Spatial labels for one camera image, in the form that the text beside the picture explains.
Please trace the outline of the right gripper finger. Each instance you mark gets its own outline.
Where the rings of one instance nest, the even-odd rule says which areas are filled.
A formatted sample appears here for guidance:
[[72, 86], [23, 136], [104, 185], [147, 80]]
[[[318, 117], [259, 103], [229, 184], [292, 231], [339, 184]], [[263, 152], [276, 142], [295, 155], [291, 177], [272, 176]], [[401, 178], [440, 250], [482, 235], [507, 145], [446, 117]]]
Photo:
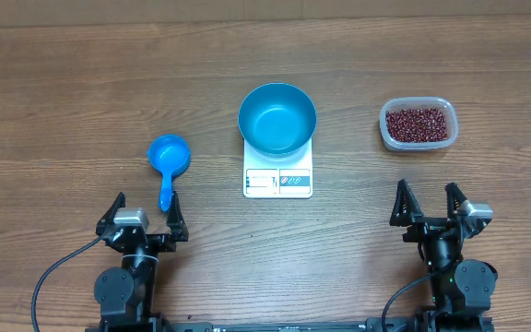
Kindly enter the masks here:
[[446, 192], [447, 217], [453, 218], [461, 205], [466, 201], [466, 196], [456, 183], [448, 183], [444, 190]]
[[413, 194], [406, 179], [397, 183], [395, 204], [391, 217], [390, 226], [407, 227], [418, 222], [424, 217], [419, 201]]

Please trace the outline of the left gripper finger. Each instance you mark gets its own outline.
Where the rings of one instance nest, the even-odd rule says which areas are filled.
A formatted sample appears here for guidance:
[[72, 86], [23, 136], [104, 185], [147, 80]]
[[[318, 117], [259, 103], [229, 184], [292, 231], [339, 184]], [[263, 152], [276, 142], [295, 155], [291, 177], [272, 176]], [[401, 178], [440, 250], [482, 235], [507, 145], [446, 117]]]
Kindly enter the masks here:
[[105, 212], [105, 214], [100, 218], [100, 220], [96, 224], [96, 230], [95, 232], [97, 234], [103, 234], [105, 233], [108, 226], [113, 225], [114, 223], [114, 217], [118, 211], [119, 208], [125, 207], [125, 195], [123, 192], [120, 192], [118, 196], [113, 201], [110, 208]]
[[180, 200], [176, 191], [174, 191], [171, 195], [171, 204], [168, 210], [166, 225], [171, 230], [171, 238], [174, 242], [188, 241], [189, 231], [183, 218]]

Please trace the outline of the blue plastic measuring scoop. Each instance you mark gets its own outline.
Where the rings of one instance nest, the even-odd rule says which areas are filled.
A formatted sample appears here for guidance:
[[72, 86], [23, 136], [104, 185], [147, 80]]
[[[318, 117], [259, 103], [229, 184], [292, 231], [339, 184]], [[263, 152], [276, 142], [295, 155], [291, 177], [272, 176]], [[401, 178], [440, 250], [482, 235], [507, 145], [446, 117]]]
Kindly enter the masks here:
[[177, 135], [157, 137], [147, 151], [151, 166], [162, 175], [159, 207], [167, 212], [171, 207], [173, 179], [182, 175], [191, 162], [191, 151], [186, 141]]

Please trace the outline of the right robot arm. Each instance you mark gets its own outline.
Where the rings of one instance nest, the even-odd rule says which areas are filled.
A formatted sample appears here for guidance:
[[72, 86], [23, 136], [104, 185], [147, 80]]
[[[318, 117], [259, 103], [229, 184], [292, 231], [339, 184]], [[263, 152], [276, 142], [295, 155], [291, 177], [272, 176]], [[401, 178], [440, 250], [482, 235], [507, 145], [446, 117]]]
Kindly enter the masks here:
[[[389, 220], [404, 227], [405, 243], [418, 247], [428, 269], [425, 277], [398, 290], [381, 315], [383, 331], [492, 331], [492, 321], [483, 317], [491, 307], [490, 297], [498, 278], [496, 268], [484, 261], [465, 259], [465, 240], [479, 235], [492, 221], [489, 204], [469, 200], [457, 184], [444, 187], [446, 215], [424, 215], [407, 180], [397, 183], [395, 203]], [[388, 319], [393, 302], [403, 293], [428, 281], [432, 304], [420, 307], [410, 318]]]

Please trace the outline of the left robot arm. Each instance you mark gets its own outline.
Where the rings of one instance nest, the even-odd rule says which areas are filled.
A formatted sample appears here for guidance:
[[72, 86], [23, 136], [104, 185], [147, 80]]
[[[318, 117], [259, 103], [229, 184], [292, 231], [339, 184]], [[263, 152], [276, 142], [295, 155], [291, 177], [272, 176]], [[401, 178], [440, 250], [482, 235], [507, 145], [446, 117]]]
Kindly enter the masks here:
[[166, 233], [148, 233], [148, 215], [125, 206], [119, 194], [96, 225], [96, 234], [122, 255], [122, 263], [100, 273], [94, 298], [100, 305], [98, 331], [167, 332], [173, 328], [163, 314], [152, 311], [159, 254], [174, 252], [189, 237], [177, 193], [171, 195]]

